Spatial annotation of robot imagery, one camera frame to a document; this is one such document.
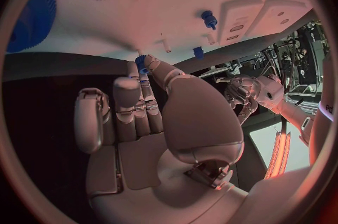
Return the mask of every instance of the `white surface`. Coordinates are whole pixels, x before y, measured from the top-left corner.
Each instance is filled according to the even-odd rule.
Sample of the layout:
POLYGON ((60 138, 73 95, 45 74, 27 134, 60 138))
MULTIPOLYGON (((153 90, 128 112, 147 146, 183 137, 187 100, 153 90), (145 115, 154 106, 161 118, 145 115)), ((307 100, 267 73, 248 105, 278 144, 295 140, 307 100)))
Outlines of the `white surface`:
POLYGON ((134 60, 136 50, 141 49, 174 64, 194 57, 193 48, 199 46, 208 52, 280 32, 311 8, 308 0, 57 0, 50 35, 24 52, 70 52, 134 60), (200 18, 205 10, 211 10, 219 21, 215 32, 200 18), (276 16, 279 11, 285 14, 276 16), (290 21, 281 25, 281 17, 290 21), (240 21, 244 25, 238 31, 241 35, 227 42, 232 36, 229 29, 240 21), (252 23, 253 30, 242 38, 252 23), (208 33, 213 33, 219 44, 209 45, 208 33), (166 53, 163 39, 171 47, 170 53, 166 53))
MULTIPOLYGON (((266 167, 269 166, 276 137, 276 130, 281 131, 282 123, 275 124, 250 133, 250 136, 260 152, 266 167)), ((293 171, 310 165, 309 148, 299 139, 299 130, 289 122, 287 133, 291 132, 290 152, 285 171, 293 171)))

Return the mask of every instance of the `robotic hand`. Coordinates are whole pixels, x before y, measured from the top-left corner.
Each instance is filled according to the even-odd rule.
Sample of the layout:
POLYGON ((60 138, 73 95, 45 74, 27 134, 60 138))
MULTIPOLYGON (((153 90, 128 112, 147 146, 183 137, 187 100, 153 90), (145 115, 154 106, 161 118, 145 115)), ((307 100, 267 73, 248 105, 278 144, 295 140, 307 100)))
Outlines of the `robotic hand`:
POLYGON ((225 91, 225 98, 233 109, 237 104, 243 105, 238 116, 240 124, 255 112, 258 103, 286 118, 300 131, 304 143, 309 145, 314 116, 285 100, 284 88, 276 75, 258 78, 237 75, 231 79, 225 91))

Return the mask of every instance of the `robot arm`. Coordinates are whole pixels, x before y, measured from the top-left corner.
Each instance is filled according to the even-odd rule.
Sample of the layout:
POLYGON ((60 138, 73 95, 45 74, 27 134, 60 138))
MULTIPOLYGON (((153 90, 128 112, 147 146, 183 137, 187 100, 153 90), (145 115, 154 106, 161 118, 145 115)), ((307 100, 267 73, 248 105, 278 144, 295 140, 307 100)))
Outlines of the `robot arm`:
POLYGON ((276 75, 258 78, 235 76, 228 85, 225 98, 233 109, 236 104, 243 105, 243 110, 238 116, 241 124, 257 109, 255 103, 258 103, 286 118, 300 131, 305 144, 309 145, 314 116, 285 100, 284 88, 276 75))

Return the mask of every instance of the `blue plastic part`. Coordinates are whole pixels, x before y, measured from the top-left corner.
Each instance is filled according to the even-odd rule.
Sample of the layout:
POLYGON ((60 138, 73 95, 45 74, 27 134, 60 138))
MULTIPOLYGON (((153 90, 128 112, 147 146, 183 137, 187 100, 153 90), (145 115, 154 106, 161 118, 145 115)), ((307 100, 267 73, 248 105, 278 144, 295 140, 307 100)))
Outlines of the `blue plastic part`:
POLYGON ((21 12, 7 52, 19 52, 40 44, 50 32, 56 15, 56 0, 29 0, 21 12))
POLYGON ((194 54, 197 59, 203 59, 204 57, 204 51, 202 47, 194 48, 194 54))
POLYGON ((137 69, 139 70, 140 74, 148 74, 149 71, 147 68, 144 66, 144 59, 146 55, 140 55, 139 57, 136 58, 135 63, 137 65, 137 69))
POLYGON ((212 15, 212 12, 210 10, 205 11, 202 13, 201 18, 204 20, 204 24, 208 28, 212 28, 212 30, 216 30, 216 24, 217 20, 216 18, 212 15))

